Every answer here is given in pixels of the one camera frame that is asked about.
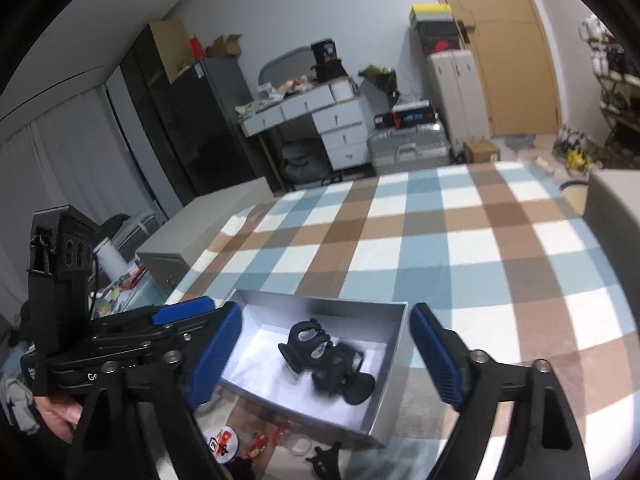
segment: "yellow lid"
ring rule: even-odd
[[[414,4],[409,12],[409,20],[413,20],[416,14],[451,14],[449,4]]]

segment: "desk leg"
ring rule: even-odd
[[[275,165],[275,163],[273,161],[273,158],[271,157],[271,153],[269,153],[269,149],[267,148],[267,145],[265,144],[264,139],[262,138],[262,136],[260,134],[258,134],[258,140],[260,141],[260,146],[262,147],[262,151],[264,152],[264,156],[267,158],[267,161],[268,161],[269,165],[271,166],[271,171],[273,171],[274,175],[276,176],[276,179],[277,179],[278,183],[280,184],[280,186],[282,187],[282,190],[286,191],[287,187],[284,185],[284,182],[282,181],[282,177],[280,176],[280,172],[276,168],[276,165]]]

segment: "human hand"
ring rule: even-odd
[[[82,415],[82,406],[65,394],[34,397],[34,399],[36,408],[49,429],[56,436],[70,443],[73,439],[73,433],[68,425],[71,424],[74,428],[78,425],[80,415]]]

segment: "white curtain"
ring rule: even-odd
[[[157,210],[103,87],[55,106],[0,144],[0,314],[9,322],[27,299],[33,213],[67,203],[98,224]]]

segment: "plaid tablecloth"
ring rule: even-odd
[[[640,345],[625,295],[584,221],[528,166],[393,174],[257,205],[227,223],[170,302],[222,300],[234,288],[425,301],[470,348],[553,364],[592,478],[614,478],[640,440]],[[478,478],[493,477],[509,412],[498,412]],[[203,428],[274,429],[227,394],[198,417]],[[394,436],[385,449],[341,452],[344,478],[424,480],[455,417],[415,352]],[[265,479],[312,478],[281,447],[254,469]]]

